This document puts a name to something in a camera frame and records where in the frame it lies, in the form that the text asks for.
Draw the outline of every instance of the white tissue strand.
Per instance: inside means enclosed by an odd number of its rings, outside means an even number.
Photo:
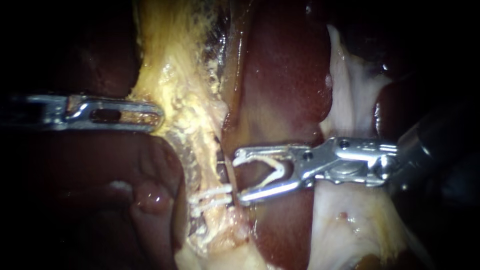
[[[349,54],[340,43],[337,29],[328,25],[328,32],[333,103],[327,118],[320,123],[324,138],[373,137],[375,101],[391,81],[383,75],[372,75],[369,63]],[[385,266],[408,248],[433,268],[425,249],[405,227],[382,189],[355,183],[317,183],[308,269],[353,269],[369,255],[379,258]]]
[[[372,137],[372,111],[382,88],[392,81],[372,75],[373,64],[350,54],[340,43],[338,30],[327,25],[330,35],[332,105],[320,123],[324,138],[331,136]]]

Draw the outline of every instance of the metal instrument jaw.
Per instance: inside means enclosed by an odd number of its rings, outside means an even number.
[[[152,132],[164,119],[154,104],[88,95],[18,95],[0,104],[0,128],[34,131]]]
[[[316,147],[299,144],[241,147],[235,152],[232,161],[234,167],[260,161],[275,171],[259,185],[241,191],[237,195],[238,200],[248,206],[281,194],[313,187],[318,180],[379,187],[397,169],[396,153],[395,144],[352,137],[332,137]],[[286,174],[285,166],[280,161],[291,162],[293,172],[287,180],[274,182]]]

